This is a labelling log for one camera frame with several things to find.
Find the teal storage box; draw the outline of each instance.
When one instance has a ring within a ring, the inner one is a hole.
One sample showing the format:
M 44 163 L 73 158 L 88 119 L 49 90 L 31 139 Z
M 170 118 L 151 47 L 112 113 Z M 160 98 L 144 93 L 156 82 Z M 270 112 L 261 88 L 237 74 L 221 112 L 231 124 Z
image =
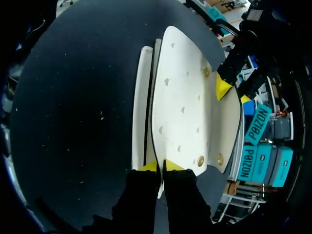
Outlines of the teal storage box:
M 269 107 L 263 104 L 258 104 L 258 108 L 255 111 L 252 123 L 250 124 L 245 135 L 245 140 L 253 145 L 257 145 L 259 143 L 271 113 L 272 110 Z
M 238 180 L 251 181 L 254 171 L 255 159 L 257 156 L 257 146 L 244 145 L 242 160 L 238 171 Z
M 259 144 L 257 157 L 254 164 L 252 182 L 264 183 L 265 175 L 268 170 L 272 145 Z
M 293 150 L 288 147 L 279 147 L 277 152 L 277 158 L 270 180 L 270 185 L 272 187 L 283 187 L 289 168 L 291 166 L 291 161 L 293 158 Z
M 215 22 L 217 19 L 222 19 L 226 21 L 226 18 L 222 15 L 222 13 L 213 6 L 212 8 L 207 10 L 208 16 Z M 223 32 L 224 35 L 230 34 L 227 30 L 221 28 L 221 31 Z

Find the cardboard box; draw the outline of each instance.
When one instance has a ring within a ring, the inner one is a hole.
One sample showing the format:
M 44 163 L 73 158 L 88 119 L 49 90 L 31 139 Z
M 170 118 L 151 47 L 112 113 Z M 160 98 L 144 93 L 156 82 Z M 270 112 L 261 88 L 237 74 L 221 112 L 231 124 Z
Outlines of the cardboard box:
M 214 6 L 217 3 L 221 2 L 221 0 L 206 0 L 206 2 L 210 5 L 210 6 Z
M 235 195 L 236 190 L 239 186 L 239 180 L 236 182 L 233 181 L 228 181 L 225 188 L 224 188 L 224 194 L 230 194 L 230 195 Z

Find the teal bin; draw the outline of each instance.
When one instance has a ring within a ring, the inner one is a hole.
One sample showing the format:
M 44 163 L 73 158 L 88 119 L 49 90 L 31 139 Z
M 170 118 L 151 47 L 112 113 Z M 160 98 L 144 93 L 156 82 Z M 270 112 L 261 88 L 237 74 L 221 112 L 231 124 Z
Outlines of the teal bin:
M 270 180 L 272 187 L 283 187 L 293 158 L 293 150 L 279 147 L 276 163 Z
M 258 144 L 257 157 L 251 179 L 252 182 L 264 183 L 270 162 L 271 149 L 272 145 L 270 144 Z
M 238 180 L 251 181 L 256 156 L 257 156 L 257 146 L 244 145 L 242 159 L 238 171 L 237 177 Z

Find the black table surface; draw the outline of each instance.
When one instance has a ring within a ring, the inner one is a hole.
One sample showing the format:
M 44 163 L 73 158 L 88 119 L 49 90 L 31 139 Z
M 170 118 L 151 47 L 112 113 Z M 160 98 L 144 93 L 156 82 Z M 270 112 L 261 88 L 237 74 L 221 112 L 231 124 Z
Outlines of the black table surface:
M 177 0 L 80 0 L 33 48 L 16 90 L 11 145 L 20 187 L 47 230 L 52 227 L 36 210 L 37 197 L 79 229 L 92 215 L 111 217 L 131 169 L 140 51 L 153 47 L 170 25 L 218 68 L 224 60 L 219 42 Z M 208 167 L 198 177 L 213 212 L 227 175 Z M 168 232 L 167 219 L 163 197 L 156 233 Z

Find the brass screw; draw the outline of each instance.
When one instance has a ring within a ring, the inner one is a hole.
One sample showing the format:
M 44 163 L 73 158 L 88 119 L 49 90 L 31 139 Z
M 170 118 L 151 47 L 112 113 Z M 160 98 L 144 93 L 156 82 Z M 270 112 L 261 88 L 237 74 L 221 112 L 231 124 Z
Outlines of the brass screw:
M 222 164 L 223 164 L 223 155 L 222 154 L 218 155 L 218 163 L 220 166 L 222 166 Z
M 201 167 L 204 164 L 205 158 L 204 156 L 200 156 L 198 158 L 198 166 Z
M 205 67 L 204 68 L 204 76 L 207 78 L 209 76 L 209 68 Z

